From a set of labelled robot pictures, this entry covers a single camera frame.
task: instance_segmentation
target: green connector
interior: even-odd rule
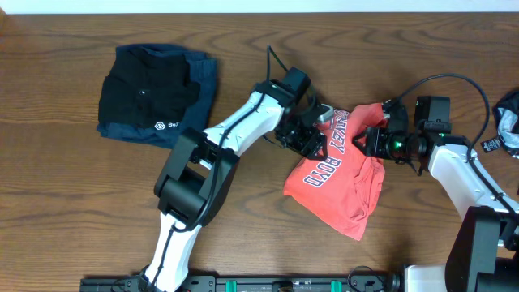
[[[332,292],[342,292],[341,281],[332,281]]]
[[[227,281],[225,283],[225,292],[236,292],[237,286],[236,281]]]

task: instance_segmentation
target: label tag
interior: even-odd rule
[[[492,138],[487,141],[481,142],[481,147],[485,153],[492,152],[501,147],[501,139],[499,137]]]

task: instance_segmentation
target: cable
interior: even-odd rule
[[[283,70],[285,70],[285,72],[288,72],[288,69],[286,68],[285,64],[283,64],[283,62],[277,57],[276,53],[274,53],[274,50],[272,49],[272,47],[270,45],[267,47],[267,50],[276,59],[276,61],[279,64],[279,66],[281,66],[281,68],[283,68]]]
[[[481,95],[481,98],[483,99],[483,102],[485,104],[485,111],[486,111],[486,113],[485,113],[485,122],[483,123],[483,127],[481,128],[479,133],[476,135],[474,140],[472,140],[472,142],[470,143],[470,146],[467,148],[467,154],[466,154],[467,161],[469,162],[469,165],[472,168],[472,170],[476,173],[476,175],[478,175],[479,179],[481,179],[481,181],[485,184],[485,186],[487,186],[487,188],[490,190],[490,192],[495,197],[495,199],[498,200],[503,205],[503,207],[508,210],[508,212],[515,219],[517,224],[519,224],[519,216],[517,215],[516,211],[512,207],[510,207],[510,205],[503,199],[504,193],[503,192],[498,192],[494,188],[494,186],[492,186],[490,184],[490,182],[487,181],[485,176],[479,171],[478,167],[474,164],[474,158],[472,157],[472,150],[474,150],[474,146],[476,145],[478,140],[483,135],[483,132],[487,129],[488,120],[490,119],[490,105],[489,105],[489,102],[488,102],[488,97],[487,97],[487,94],[485,94],[485,92],[481,88],[481,86],[479,86],[479,84],[477,84],[475,81],[473,81],[469,77],[466,77],[466,76],[461,75],[461,74],[456,74],[456,73],[443,73],[443,74],[433,75],[433,76],[429,76],[429,77],[427,77],[425,79],[422,79],[422,80],[418,81],[416,84],[414,84],[413,86],[408,88],[406,91],[404,91],[399,97],[396,97],[394,99],[394,101],[390,101],[390,102],[392,104],[394,104],[396,102],[401,102],[401,100],[402,100],[402,98],[404,96],[406,96],[407,94],[409,94],[410,92],[415,90],[418,86],[426,83],[427,81],[430,81],[430,80],[433,80],[433,79],[438,79],[438,78],[445,78],[445,77],[453,77],[453,78],[463,79],[464,81],[466,81],[466,82],[470,83],[472,86],[474,86],[478,90],[479,94]]]
[[[155,274],[155,277],[153,277],[153,281],[150,286],[151,288],[155,288],[154,289],[155,291],[157,291],[156,284],[157,284],[157,280],[159,278],[159,274],[161,273],[162,269],[164,268],[165,253],[168,250],[169,241],[171,241],[171,237],[173,236],[174,226],[175,226],[175,224],[173,223],[171,225],[171,228],[169,229],[168,238],[165,240],[164,250],[162,251],[161,262],[159,263],[159,266],[157,268],[157,273]]]
[[[272,140],[270,140],[266,135],[262,135],[263,139],[267,142],[269,142],[270,144],[273,144],[273,145],[276,145],[277,147],[281,148],[281,149],[285,149],[286,148],[286,142],[283,142],[281,141],[281,144],[278,144]]]
[[[125,280],[126,280],[126,278],[115,280],[114,283],[112,283],[112,286],[110,287],[110,292],[117,292],[117,291],[114,290],[114,286],[115,286],[115,284],[116,284],[117,282],[119,282],[119,281],[125,281]],[[122,292],[126,292],[126,289],[124,288],[124,285],[119,284],[119,285],[117,285],[117,287],[119,287],[119,289],[120,289]]]
[[[366,269],[370,270],[373,273],[373,276],[375,276],[380,281],[380,284],[382,284],[382,288],[375,290],[374,292],[380,292],[382,290],[386,290],[386,282],[382,281],[382,279],[380,279],[380,277],[378,275],[375,275],[375,271],[373,271],[373,269],[368,266],[357,266],[350,272],[350,274],[348,274],[348,285],[350,285],[351,289],[355,290],[355,292],[362,292],[361,290],[357,289],[355,286],[353,286],[351,284],[351,276],[355,273],[355,271],[358,268],[366,268]]]

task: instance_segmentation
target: white wall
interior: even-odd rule
[[[0,0],[7,14],[519,11],[519,0]]]

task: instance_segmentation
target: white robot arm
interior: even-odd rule
[[[224,122],[204,130],[185,132],[172,151],[162,171],[155,193],[161,198],[161,233],[152,263],[144,272],[147,287],[175,291],[187,277],[187,263],[201,227],[216,215],[223,204],[235,168],[241,156],[259,137],[276,130],[278,140],[303,156],[315,158],[325,143],[325,135],[313,125],[304,126],[292,113],[310,85],[306,74],[291,68],[280,81],[259,84],[247,103]],[[317,104],[315,120],[326,122],[333,116],[332,107]],[[218,179],[214,203],[208,198],[214,175],[214,164],[221,144]],[[186,167],[187,160],[212,170],[207,179]],[[200,222],[201,208],[208,205],[208,215]],[[191,228],[189,224],[197,222]]]
[[[247,103],[237,112],[228,117],[224,122],[204,130],[208,134],[207,139],[214,144],[218,144],[226,127],[235,122],[238,118],[247,113],[260,100],[261,93],[253,92]],[[240,156],[245,152],[259,137],[273,131],[281,120],[283,108],[277,100],[270,96],[265,96],[259,108],[242,122],[240,122],[228,135],[223,143],[223,148],[230,148]],[[200,164],[208,169],[212,168],[212,163],[201,160]],[[146,268],[145,276],[154,279],[161,264],[164,248],[165,253],[164,268],[162,268],[157,280],[157,289],[161,291],[175,291],[187,277],[187,263],[196,236],[201,225],[196,226],[191,231],[173,232],[170,241],[166,245],[166,240],[171,231],[171,226],[176,225],[179,229],[186,226],[176,219],[171,213],[161,213],[161,233],[159,235],[157,249],[153,256],[152,263]]]
[[[462,144],[446,144],[434,147],[428,166],[429,172],[444,187],[462,220],[465,219],[467,210],[470,207],[487,206],[497,213],[508,213],[508,210],[492,195],[485,183],[467,163],[467,149],[467,146]],[[486,180],[498,192],[503,192],[483,168],[474,150],[472,151],[472,157],[474,164],[485,176]],[[516,201],[506,194],[503,194],[503,199],[516,212],[519,211],[519,204]],[[489,243],[494,245],[497,243],[503,244],[502,240],[497,243],[492,242],[492,236],[490,234],[487,234],[487,236]],[[445,264],[409,266],[405,270],[405,292],[448,292],[445,281],[445,269]]]

